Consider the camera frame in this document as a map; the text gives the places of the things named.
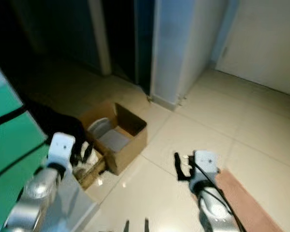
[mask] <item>box flap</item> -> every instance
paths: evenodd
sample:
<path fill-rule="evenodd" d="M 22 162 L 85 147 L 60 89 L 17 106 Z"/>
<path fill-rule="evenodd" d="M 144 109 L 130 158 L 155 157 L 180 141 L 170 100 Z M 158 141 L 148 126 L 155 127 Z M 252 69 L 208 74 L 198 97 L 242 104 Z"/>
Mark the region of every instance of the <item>box flap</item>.
<path fill-rule="evenodd" d="M 104 101 L 93 109 L 85 112 L 79 117 L 84 128 L 87 128 L 96 120 L 107 117 L 110 119 L 113 128 L 117 126 L 117 119 L 113 109 L 113 104 L 109 101 Z"/>
<path fill-rule="evenodd" d="M 115 103 L 115 107 L 117 112 L 118 125 L 132 136 L 137 135 L 147 126 L 147 123 L 144 120 L 120 104 Z"/>

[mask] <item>white door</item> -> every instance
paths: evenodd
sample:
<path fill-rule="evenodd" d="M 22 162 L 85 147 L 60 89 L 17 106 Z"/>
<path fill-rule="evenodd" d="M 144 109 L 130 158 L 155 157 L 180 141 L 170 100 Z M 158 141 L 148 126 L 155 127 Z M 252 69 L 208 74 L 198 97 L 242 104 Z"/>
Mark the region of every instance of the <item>white door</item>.
<path fill-rule="evenodd" d="M 242 0 L 217 69 L 290 94 L 290 0 Z"/>

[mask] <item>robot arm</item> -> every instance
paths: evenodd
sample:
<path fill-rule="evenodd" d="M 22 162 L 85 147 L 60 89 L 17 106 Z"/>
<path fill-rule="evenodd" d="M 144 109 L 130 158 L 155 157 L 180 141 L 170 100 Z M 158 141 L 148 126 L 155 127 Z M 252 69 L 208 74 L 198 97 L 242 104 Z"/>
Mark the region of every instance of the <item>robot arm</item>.
<path fill-rule="evenodd" d="M 183 174 L 178 153 L 174 158 L 178 181 L 189 181 L 190 191 L 198 199 L 199 219 L 205 232 L 245 231 L 216 187 L 217 155 L 209 151 L 194 151 L 192 156 L 188 156 L 188 165 L 192 167 L 190 176 Z"/>
<path fill-rule="evenodd" d="M 1 231 L 38 232 L 57 188 L 66 173 L 72 172 L 70 156 L 75 138 L 57 132 L 48 151 L 46 167 L 24 186 L 23 193 L 11 210 Z"/>

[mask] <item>beige floor tile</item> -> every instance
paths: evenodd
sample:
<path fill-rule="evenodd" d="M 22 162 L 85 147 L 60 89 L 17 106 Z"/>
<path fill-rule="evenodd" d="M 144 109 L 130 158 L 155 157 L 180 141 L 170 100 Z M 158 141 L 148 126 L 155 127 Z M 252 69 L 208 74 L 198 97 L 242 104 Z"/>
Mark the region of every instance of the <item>beige floor tile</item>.
<path fill-rule="evenodd" d="M 162 127 L 170 114 L 171 111 L 155 103 L 151 103 L 149 107 L 146 107 L 140 112 L 139 116 L 147 122 L 148 142 Z"/>
<path fill-rule="evenodd" d="M 290 118 L 290 95 L 255 85 L 249 102 Z"/>
<path fill-rule="evenodd" d="M 69 116 L 73 116 L 78 118 L 87 110 L 91 109 L 92 105 L 87 102 L 79 101 L 79 102 L 64 102 L 62 104 L 57 104 L 53 109 L 57 112 Z"/>
<path fill-rule="evenodd" d="M 249 97 L 254 87 L 249 81 L 215 70 L 202 73 L 197 84 L 242 100 Z"/>
<path fill-rule="evenodd" d="M 218 166 L 222 167 L 231 143 L 231 138 L 173 113 L 142 155 L 176 176 L 174 152 L 183 156 L 192 154 L 193 150 L 213 151 L 218 154 Z M 189 173 L 188 166 L 183 169 Z"/>
<path fill-rule="evenodd" d="M 24 83 L 24 88 L 63 101 L 79 99 L 102 80 L 102 77 L 67 60 L 47 61 L 33 75 L 34 78 Z"/>
<path fill-rule="evenodd" d="M 290 166 L 290 119 L 250 106 L 236 140 Z"/>
<path fill-rule="evenodd" d="M 195 85 L 176 112 L 233 137 L 242 119 L 245 101 Z"/>
<path fill-rule="evenodd" d="M 99 204 L 102 203 L 123 174 L 124 172 L 122 172 L 120 175 L 114 175 L 109 171 L 105 171 L 93 182 L 89 188 L 86 189 L 86 193 L 94 201 L 98 202 Z"/>
<path fill-rule="evenodd" d="M 290 167 L 238 142 L 227 167 L 273 220 L 290 232 Z"/>
<path fill-rule="evenodd" d="M 47 105 L 53 109 L 57 106 L 56 101 L 43 92 L 26 91 L 26 96 L 33 101 L 36 101 L 43 105 Z"/>
<path fill-rule="evenodd" d="M 103 79 L 84 98 L 91 105 L 104 100 L 118 102 L 136 114 L 150 105 L 146 94 L 137 86 L 114 76 Z"/>
<path fill-rule="evenodd" d="M 87 224 L 88 232 L 118 231 L 130 220 L 131 232 L 200 231 L 198 207 L 187 183 L 139 156 Z"/>

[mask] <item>open cardboard box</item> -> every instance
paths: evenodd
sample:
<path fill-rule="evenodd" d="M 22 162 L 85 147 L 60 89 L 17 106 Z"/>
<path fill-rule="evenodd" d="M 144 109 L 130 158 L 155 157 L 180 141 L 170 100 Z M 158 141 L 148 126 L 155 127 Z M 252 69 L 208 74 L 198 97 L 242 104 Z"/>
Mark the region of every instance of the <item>open cardboard box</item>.
<path fill-rule="evenodd" d="M 114 130 L 129 138 L 129 142 L 119 151 L 114 152 L 93 137 L 95 149 L 105 158 L 108 168 L 119 175 L 133 159 L 141 153 L 147 144 L 147 123 L 118 103 L 104 101 L 97 107 L 85 112 L 80 120 L 85 129 L 94 121 L 107 117 Z"/>
<path fill-rule="evenodd" d="M 105 170 L 104 157 L 98 151 L 95 151 L 95 153 L 98 157 L 97 163 L 81 172 L 73 172 L 75 178 L 84 190 L 86 190 L 95 181 L 95 179 L 98 178 L 100 172 Z"/>

